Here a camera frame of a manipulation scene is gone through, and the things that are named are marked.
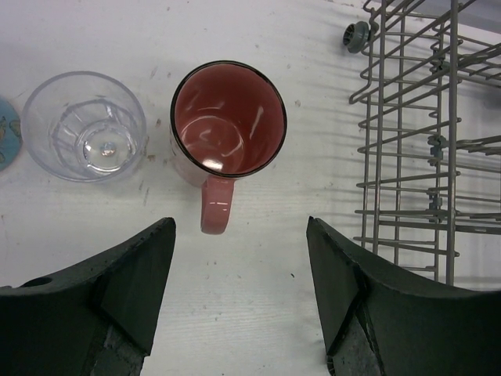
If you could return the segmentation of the light blue patterned mug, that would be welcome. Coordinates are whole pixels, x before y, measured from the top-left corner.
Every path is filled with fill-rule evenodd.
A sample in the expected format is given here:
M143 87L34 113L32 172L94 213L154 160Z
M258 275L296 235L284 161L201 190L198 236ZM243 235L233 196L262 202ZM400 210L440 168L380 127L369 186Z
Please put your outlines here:
M0 102L1 124L0 124L0 170L7 169L16 159L22 147L22 137L20 131L20 116L14 107L5 98Z

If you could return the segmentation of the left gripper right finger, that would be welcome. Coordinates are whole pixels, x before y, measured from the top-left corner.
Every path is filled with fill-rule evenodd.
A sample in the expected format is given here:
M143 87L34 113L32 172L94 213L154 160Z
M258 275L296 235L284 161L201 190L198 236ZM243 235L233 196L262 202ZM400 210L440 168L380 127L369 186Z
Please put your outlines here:
M306 237L330 374L499 374L498 291L411 273L318 218Z

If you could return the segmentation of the pink patterned mug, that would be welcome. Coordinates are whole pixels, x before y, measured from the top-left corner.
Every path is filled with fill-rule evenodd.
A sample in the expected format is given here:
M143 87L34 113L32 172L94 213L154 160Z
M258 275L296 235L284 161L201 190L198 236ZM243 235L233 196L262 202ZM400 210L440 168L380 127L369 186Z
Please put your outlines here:
M286 134L282 96L256 68L216 60L181 80L170 108L171 161L201 189L203 233L225 232L235 182L270 165Z

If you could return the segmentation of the clear glass tumbler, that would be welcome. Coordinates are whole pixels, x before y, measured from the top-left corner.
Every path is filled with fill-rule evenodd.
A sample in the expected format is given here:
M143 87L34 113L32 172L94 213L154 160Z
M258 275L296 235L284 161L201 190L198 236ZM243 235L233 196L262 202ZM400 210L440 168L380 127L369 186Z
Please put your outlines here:
M130 172L146 145L146 117L135 94L93 71L71 71L40 84L20 115L31 158L76 183L101 183Z

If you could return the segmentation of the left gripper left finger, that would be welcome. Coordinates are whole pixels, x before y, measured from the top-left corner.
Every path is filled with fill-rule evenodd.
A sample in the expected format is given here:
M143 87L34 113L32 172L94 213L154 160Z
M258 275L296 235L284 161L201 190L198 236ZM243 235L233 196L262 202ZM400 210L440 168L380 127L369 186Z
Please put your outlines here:
M175 220L163 218L66 269L2 287L2 374L140 374L175 238Z

